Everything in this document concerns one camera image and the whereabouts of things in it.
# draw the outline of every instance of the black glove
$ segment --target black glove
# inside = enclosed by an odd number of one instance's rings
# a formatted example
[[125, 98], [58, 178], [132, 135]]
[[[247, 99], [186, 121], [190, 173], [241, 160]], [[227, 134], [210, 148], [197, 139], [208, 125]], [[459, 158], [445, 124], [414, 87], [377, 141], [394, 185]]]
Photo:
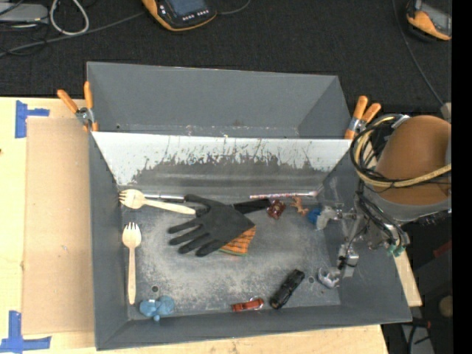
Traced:
[[185, 254], [199, 248], [195, 254], [199, 257], [206, 256], [255, 226], [252, 221], [233, 206], [193, 194], [187, 195], [185, 201], [197, 202], [203, 204], [206, 208], [197, 210], [195, 219], [170, 227], [167, 230], [172, 234], [184, 229], [195, 228], [169, 241], [170, 245], [178, 245], [189, 241], [189, 243], [178, 249], [178, 253]]

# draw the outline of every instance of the plastic handle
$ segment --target plastic handle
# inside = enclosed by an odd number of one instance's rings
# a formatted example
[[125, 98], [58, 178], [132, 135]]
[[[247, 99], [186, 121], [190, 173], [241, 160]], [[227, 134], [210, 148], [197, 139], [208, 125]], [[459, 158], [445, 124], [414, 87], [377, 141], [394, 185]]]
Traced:
[[83, 84], [83, 95], [86, 99], [86, 106], [87, 108], [91, 109], [94, 107], [94, 100], [91, 97], [91, 90], [90, 90], [90, 82], [86, 81]]
[[373, 120], [375, 115], [381, 110], [382, 105], [380, 103], [373, 103], [362, 116], [362, 121], [366, 125]]
[[136, 300], [136, 256], [134, 255], [134, 248], [130, 248], [128, 264], [128, 300], [131, 305]]
[[359, 96], [357, 100], [357, 105], [355, 106], [353, 117], [356, 119], [362, 118], [362, 115], [366, 111], [367, 103], [369, 100], [366, 96]]
[[362, 115], [366, 110], [368, 102], [369, 99], [366, 96], [359, 96], [357, 104], [355, 105], [353, 118], [351, 119], [349, 127], [344, 134], [345, 139], [354, 139], [355, 127], [357, 126], [358, 121], [362, 119]]
[[58, 89], [58, 97], [66, 104], [72, 113], [76, 114], [79, 111], [76, 103], [63, 89]]
[[169, 204], [167, 202], [149, 201], [149, 200], [146, 200], [145, 203], [148, 206], [158, 207], [160, 209], [166, 209], [166, 210], [174, 211], [174, 212], [180, 212], [181, 214], [187, 214], [187, 215], [195, 214], [194, 209], [191, 209], [190, 207], [187, 207], [187, 206], [182, 206], [180, 204]]

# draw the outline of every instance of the orange cloth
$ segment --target orange cloth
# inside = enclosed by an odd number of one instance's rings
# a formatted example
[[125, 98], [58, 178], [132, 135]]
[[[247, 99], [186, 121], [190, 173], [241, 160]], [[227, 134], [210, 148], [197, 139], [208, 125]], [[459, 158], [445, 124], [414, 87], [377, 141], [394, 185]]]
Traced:
[[253, 226], [235, 239], [231, 240], [225, 246], [222, 246], [219, 250], [228, 254], [245, 256], [248, 253], [249, 244], [251, 243], [255, 234], [256, 226]]

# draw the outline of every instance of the black carpet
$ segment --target black carpet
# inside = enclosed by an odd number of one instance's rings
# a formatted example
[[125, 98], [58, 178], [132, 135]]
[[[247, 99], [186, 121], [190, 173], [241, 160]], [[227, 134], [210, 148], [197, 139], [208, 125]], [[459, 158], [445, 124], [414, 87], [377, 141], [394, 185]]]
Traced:
[[[79, 1], [90, 19], [85, 35], [67, 37], [51, 26], [0, 25], [1, 96], [55, 97], [65, 89], [72, 98], [83, 98], [86, 64], [92, 60], [334, 74], [351, 113], [361, 94], [380, 102], [383, 113], [440, 116], [443, 103], [451, 101], [452, 41], [415, 35], [406, 21], [408, 0], [208, 0], [220, 13], [249, 4], [185, 32], [166, 30], [140, 0]], [[452, 15], [452, 0], [424, 1]], [[52, 0], [25, 2], [49, 8]], [[83, 27], [70, 0], [61, 2], [55, 17], [64, 30]], [[451, 224], [443, 225], [441, 242], [431, 242], [420, 229], [413, 236], [409, 255], [415, 267], [450, 239]]]

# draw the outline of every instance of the cardboard sheet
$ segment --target cardboard sheet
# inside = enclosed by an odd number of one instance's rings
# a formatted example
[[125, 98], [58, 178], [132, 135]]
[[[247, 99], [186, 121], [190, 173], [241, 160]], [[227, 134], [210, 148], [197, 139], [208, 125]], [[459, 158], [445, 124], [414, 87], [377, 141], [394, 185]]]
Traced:
[[27, 125], [22, 331], [92, 331], [87, 134], [72, 115]]

